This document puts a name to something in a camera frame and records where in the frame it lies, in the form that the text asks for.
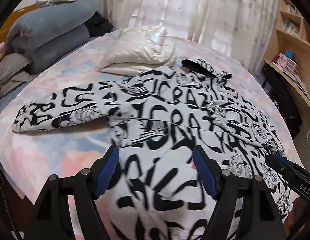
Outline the person right hand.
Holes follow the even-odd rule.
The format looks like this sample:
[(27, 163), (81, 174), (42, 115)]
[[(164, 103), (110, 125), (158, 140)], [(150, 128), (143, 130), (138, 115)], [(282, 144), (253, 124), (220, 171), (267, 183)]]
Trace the person right hand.
[(310, 200), (298, 197), (284, 222), (286, 239), (310, 240)]

